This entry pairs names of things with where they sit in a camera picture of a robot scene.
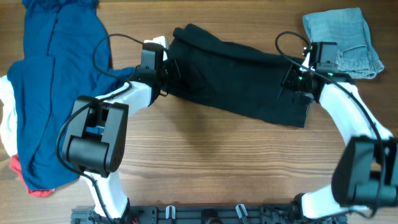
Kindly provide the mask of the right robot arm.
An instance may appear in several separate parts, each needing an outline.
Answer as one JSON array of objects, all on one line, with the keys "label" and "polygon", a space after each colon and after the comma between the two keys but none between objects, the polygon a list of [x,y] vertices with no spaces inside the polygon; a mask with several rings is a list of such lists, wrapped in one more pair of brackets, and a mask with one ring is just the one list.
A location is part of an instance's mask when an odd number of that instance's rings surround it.
[{"label": "right robot arm", "polygon": [[397,138],[371,114],[353,79],[337,72],[336,51],[335,42],[311,43],[304,63],[294,62],[282,82],[284,88],[312,95],[346,146],[330,185],[295,196],[287,212],[291,222],[397,206]]}]

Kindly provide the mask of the red garment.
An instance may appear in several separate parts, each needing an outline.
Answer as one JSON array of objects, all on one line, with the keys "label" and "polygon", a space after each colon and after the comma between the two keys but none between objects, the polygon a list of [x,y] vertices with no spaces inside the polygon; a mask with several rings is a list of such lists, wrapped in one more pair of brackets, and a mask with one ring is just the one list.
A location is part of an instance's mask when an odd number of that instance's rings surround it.
[{"label": "red garment", "polygon": [[33,196],[33,197],[38,197],[38,198],[44,198],[48,197],[54,192],[54,189],[47,189],[47,190],[31,190],[28,188],[27,184],[25,183],[25,180],[22,176],[22,168],[21,168],[21,163],[19,160],[19,156],[17,154],[11,156],[11,162],[9,164],[10,170],[14,171],[21,183],[23,184],[26,192],[28,195]]}]

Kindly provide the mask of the white garment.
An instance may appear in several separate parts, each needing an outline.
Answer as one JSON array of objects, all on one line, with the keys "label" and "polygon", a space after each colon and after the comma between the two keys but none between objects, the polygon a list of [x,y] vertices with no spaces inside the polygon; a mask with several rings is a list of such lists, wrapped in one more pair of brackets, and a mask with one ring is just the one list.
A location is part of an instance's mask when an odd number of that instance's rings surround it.
[{"label": "white garment", "polygon": [[1,141],[7,154],[12,157],[17,154],[17,113],[14,89],[7,76],[1,77]]}]

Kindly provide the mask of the blue garment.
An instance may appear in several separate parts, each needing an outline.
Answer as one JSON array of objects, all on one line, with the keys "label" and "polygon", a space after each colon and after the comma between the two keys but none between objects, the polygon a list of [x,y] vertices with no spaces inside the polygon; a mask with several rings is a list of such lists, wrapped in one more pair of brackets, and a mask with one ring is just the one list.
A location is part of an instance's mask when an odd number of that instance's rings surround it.
[{"label": "blue garment", "polygon": [[98,2],[24,1],[24,58],[8,73],[16,102],[17,154],[30,190],[53,190],[76,180],[55,150],[75,100],[124,85],[132,67],[115,70]]}]

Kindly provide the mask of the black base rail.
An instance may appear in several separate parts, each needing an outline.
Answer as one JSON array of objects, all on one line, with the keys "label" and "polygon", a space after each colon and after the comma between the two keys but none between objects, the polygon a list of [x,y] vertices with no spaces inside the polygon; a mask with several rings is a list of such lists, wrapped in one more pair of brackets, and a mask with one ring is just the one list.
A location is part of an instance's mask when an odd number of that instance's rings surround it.
[{"label": "black base rail", "polygon": [[321,220],[289,220],[289,205],[264,204],[262,206],[234,207],[167,207],[131,206],[121,218],[113,223],[137,224],[206,224],[206,223],[252,223],[252,224],[283,224],[283,223],[314,223],[314,224],[347,224],[346,215],[322,218]]}]

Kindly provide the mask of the folded light blue jeans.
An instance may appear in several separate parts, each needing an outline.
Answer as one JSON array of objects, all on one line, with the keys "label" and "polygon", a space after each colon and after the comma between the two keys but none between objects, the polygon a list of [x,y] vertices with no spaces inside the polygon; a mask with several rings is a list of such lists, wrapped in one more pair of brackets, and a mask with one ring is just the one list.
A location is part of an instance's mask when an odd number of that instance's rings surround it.
[{"label": "folded light blue jeans", "polygon": [[303,26],[312,42],[337,43],[336,63],[340,72],[356,79],[372,79],[384,70],[360,8],[307,14],[303,16]]}]

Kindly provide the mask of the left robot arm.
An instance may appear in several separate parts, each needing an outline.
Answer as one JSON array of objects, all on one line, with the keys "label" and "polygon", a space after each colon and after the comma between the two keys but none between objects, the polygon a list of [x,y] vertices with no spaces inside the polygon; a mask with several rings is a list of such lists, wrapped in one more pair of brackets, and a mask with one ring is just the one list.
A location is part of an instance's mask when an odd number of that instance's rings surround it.
[{"label": "left robot arm", "polygon": [[93,223],[132,223],[129,199],[123,192],[118,168],[122,162],[127,120],[167,96],[169,71],[165,44],[142,45],[141,64],[125,84],[106,95],[79,96],[72,115],[62,126],[64,142],[56,143],[57,157],[90,188],[95,206],[87,219]]}]

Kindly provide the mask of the black shorts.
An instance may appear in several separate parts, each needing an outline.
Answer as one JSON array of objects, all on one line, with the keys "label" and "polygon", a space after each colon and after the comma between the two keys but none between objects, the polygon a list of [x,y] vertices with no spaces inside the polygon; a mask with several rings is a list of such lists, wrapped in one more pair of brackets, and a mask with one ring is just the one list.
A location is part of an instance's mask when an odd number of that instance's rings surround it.
[{"label": "black shorts", "polygon": [[281,55],[223,42],[188,24],[175,28],[169,58],[179,73],[169,76],[169,93],[268,123],[305,125],[312,98],[282,86],[291,63]]}]

